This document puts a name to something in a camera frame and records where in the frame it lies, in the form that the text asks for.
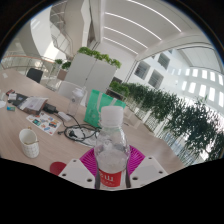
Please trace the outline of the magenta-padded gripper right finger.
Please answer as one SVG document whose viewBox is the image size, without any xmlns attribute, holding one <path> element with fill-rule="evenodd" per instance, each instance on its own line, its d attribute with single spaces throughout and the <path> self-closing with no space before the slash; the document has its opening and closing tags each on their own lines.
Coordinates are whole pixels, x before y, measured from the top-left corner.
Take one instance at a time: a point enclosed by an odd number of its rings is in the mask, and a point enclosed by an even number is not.
<svg viewBox="0 0 224 224">
<path fill-rule="evenodd" d="M 128 188 L 140 188 L 167 175 L 168 173 L 153 156 L 145 156 L 135 147 L 130 147 L 126 172 Z"/>
</svg>

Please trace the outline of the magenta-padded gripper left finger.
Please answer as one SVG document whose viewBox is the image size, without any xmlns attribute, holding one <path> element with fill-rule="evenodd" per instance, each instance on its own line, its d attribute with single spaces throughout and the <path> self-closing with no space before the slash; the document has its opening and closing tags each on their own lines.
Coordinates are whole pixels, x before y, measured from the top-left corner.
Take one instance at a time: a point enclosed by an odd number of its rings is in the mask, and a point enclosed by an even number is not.
<svg viewBox="0 0 224 224">
<path fill-rule="evenodd" d="M 59 176 L 81 187 L 98 189 L 100 180 L 94 150 L 90 149 L 79 159 L 73 158 Z"/>
</svg>

